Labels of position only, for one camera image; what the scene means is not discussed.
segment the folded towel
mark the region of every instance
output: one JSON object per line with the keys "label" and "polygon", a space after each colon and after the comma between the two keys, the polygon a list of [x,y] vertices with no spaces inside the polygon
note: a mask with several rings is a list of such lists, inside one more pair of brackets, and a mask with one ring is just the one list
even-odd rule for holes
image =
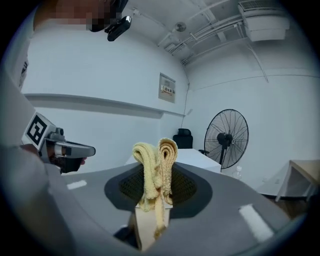
{"label": "folded towel", "polygon": [[148,143],[137,143],[133,146],[133,157],[144,168],[144,193],[139,202],[144,212],[155,209],[158,189],[162,186],[162,177],[159,174],[159,157],[157,149]]}
{"label": "folded towel", "polygon": [[133,157],[143,164],[144,193],[139,207],[144,212],[155,210],[157,239],[166,229],[165,206],[172,205],[171,172],[178,156],[177,144],[168,138],[163,138],[156,149],[151,144],[137,143],[133,146]]}

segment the fan grille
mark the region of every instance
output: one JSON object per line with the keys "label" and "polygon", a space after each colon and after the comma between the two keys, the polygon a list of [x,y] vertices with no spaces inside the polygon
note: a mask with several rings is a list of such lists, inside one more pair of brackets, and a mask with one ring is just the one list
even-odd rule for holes
{"label": "fan grille", "polygon": [[204,139],[204,150],[207,157],[220,162],[223,146],[218,142],[220,133],[232,135],[232,143],[224,151],[221,169],[235,165],[246,151],[249,141],[247,121],[238,111],[226,109],[218,113],[211,121]]}

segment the wooden table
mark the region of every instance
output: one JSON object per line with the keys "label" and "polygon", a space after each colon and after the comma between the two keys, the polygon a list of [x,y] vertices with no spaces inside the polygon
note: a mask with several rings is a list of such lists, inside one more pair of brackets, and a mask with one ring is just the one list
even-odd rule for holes
{"label": "wooden table", "polygon": [[279,201],[280,197],[284,196],[284,192],[288,187],[288,181],[293,170],[298,171],[305,177],[310,185],[307,190],[307,200],[316,192],[320,185],[320,160],[290,160],[289,168],[280,187],[275,201]]}

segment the table surface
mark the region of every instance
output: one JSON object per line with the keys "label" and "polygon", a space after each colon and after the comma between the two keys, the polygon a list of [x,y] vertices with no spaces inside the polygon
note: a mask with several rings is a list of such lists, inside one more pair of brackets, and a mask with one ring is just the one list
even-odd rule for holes
{"label": "table surface", "polygon": [[290,165],[310,182],[320,184],[320,160],[290,160]]}

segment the chair backrest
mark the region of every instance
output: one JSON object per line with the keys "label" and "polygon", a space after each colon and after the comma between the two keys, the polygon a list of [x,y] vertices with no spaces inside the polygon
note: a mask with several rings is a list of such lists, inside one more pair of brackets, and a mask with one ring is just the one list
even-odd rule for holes
{"label": "chair backrest", "polygon": [[194,138],[189,129],[178,129],[178,134],[173,136],[178,149],[192,149]]}

